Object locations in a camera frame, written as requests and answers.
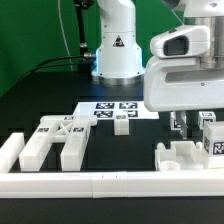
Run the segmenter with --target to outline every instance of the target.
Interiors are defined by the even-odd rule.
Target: white cube
[[[205,168],[224,168],[224,122],[205,123],[203,150]]]
[[[118,112],[114,117],[114,134],[129,135],[129,119],[126,112]]]
[[[216,115],[213,111],[200,111],[198,115],[198,126],[200,130],[204,129],[205,122],[215,122]]]

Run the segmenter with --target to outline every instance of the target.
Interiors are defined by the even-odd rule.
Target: orange warning label
[[[117,37],[113,47],[125,47],[120,36]]]

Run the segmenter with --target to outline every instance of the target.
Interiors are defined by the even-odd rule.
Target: black table surface
[[[44,115],[70,115],[78,102],[142,101],[143,84],[108,86],[79,73],[38,73],[26,77],[0,98],[0,146],[13,132],[26,142]],[[217,120],[223,110],[215,110]],[[169,113],[159,120],[130,120],[129,136],[114,136],[113,121],[91,129],[82,172],[154,171],[157,143],[182,140],[170,131]],[[202,140],[198,111],[187,112],[192,136]],[[63,145],[53,144],[40,172],[61,172]],[[20,172],[18,161],[10,172]],[[2,223],[212,223],[224,222],[223,197],[1,199]]]

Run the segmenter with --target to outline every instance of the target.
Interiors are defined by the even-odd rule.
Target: cable
[[[67,51],[68,56],[71,56],[69,48],[68,48],[66,36],[65,36],[64,24],[63,24],[63,20],[62,20],[62,16],[61,16],[61,0],[58,0],[58,16],[59,16],[59,21],[60,21],[60,26],[61,26],[61,33],[62,33],[64,44],[65,44],[65,49]]]
[[[184,25],[183,21],[180,19],[180,17],[174,12],[174,10],[172,9],[171,12],[174,14],[174,16],[177,18],[177,20]]]
[[[54,62],[54,61],[62,61],[62,60],[69,60],[70,63],[72,64],[72,59],[77,59],[77,58],[84,58],[83,55],[76,55],[76,56],[66,56],[66,57],[57,57],[57,58],[51,58],[51,59],[48,59],[46,61],[43,61],[41,62],[40,64],[38,64],[36,67],[40,67],[40,66],[43,66],[43,65],[46,65],[46,64],[49,64],[51,62]]]
[[[88,61],[88,62],[80,62],[80,63],[69,63],[69,64],[62,64],[62,65],[48,65],[48,66],[40,66],[40,67],[35,67],[34,69],[31,69],[27,72],[25,72],[19,79],[18,82],[20,82],[22,79],[24,79],[27,75],[34,74],[36,71],[40,69],[46,69],[46,68],[56,68],[56,67],[65,67],[65,66],[74,66],[74,65],[80,65],[80,64],[93,64],[93,62]]]

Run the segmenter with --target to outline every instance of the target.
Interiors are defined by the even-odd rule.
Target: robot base
[[[144,79],[145,69],[142,68],[142,71],[137,76],[125,77],[125,78],[106,78],[101,76],[102,74],[98,73],[96,69],[92,72],[92,80],[96,83],[106,84],[106,85],[130,85],[137,82],[142,82]]]

